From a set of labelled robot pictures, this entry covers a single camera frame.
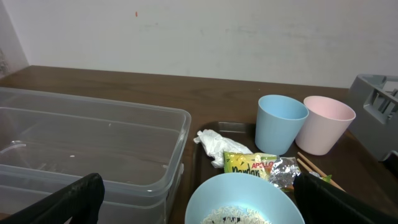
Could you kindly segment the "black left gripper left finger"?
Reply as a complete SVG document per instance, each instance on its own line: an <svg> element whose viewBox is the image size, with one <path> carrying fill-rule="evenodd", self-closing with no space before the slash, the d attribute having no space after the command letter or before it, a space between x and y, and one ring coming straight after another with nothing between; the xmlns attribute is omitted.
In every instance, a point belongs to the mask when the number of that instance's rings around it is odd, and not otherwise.
<svg viewBox="0 0 398 224"><path fill-rule="evenodd" d="M104 194L102 177L91 173L6 217L1 224L97 224Z"/></svg>

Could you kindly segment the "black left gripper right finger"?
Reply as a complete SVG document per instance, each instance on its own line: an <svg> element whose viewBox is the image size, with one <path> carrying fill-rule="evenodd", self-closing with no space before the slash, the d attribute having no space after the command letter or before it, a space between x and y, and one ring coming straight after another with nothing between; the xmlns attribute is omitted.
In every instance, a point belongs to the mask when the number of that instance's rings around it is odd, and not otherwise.
<svg viewBox="0 0 398 224"><path fill-rule="evenodd" d="M293 182L294 197L306 223L397 224L386 215L312 174Z"/></svg>

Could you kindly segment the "yellow green snack wrapper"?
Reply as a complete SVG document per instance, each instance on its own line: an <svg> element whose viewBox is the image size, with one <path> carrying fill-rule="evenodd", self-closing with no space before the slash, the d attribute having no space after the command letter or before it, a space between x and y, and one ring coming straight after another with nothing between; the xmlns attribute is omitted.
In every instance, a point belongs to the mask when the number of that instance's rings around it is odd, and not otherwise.
<svg viewBox="0 0 398 224"><path fill-rule="evenodd" d="M224 153L225 173L245 173L260 177L283 191L293 190L293 182L301 170L294 157L279 157L265 153Z"/></svg>

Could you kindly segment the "light blue rice bowl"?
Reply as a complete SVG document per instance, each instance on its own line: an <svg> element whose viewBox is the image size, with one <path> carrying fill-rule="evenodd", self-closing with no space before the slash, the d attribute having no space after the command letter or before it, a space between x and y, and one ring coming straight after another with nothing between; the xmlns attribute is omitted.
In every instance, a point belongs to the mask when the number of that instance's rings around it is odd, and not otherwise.
<svg viewBox="0 0 398 224"><path fill-rule="evenodd" d="M190 197L185 223L203 223L217 210L221 218L236 217L230 213L232 208L271 223L305 223L283 191L260 177L242 173L219 174L202 183Z"/></svg>

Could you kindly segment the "pink plastic cup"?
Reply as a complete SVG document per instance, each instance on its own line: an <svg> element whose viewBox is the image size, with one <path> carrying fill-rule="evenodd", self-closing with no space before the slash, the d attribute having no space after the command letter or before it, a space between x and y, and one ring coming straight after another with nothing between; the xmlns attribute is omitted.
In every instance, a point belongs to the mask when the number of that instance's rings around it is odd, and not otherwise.
<svg viewBox="0 0 398 224"><path fill-rule="evenodd" d="M316 156L327 154L356 118L348 105L325 96L308 96L309 111L295 142L301 150Z"/></svg>

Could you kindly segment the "light blue plastic cup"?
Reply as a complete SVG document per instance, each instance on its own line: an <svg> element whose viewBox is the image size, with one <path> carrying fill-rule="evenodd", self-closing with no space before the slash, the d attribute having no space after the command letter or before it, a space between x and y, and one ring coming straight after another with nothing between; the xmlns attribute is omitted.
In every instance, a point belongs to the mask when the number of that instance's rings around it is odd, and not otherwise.
<svg viewBox="0 0 398 224"><path fill-rule="evenodd" d="M285 154L309 115L307 107L288 96L266 95L259 99L255 144L267 154Z"/></svg>

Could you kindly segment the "white tissue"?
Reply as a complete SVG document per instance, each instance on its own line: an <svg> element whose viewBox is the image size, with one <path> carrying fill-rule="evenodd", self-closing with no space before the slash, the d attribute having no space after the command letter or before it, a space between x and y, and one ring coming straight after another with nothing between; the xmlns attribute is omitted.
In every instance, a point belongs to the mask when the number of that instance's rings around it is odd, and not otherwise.
<svg viewBox="0 0 398 224"><path fill-rule="evenodd" d="M207 156L214 160L211 162L214 168L224 167L224 152L252 154L246 146L230 138L225 138L212 129L204 129L197 132L194 143L201 144Z"/></svg>

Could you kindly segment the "white rice pile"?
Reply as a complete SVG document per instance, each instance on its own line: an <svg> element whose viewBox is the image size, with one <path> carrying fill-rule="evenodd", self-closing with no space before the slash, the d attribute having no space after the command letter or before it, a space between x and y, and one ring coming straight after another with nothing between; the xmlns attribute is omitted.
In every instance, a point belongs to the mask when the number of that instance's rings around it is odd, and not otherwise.
<svg viewBox="0 0 398 224"><path fill-rule="evenodd" d="M227 206L213 210L201 224L271 224L257 210Z"/></svg>

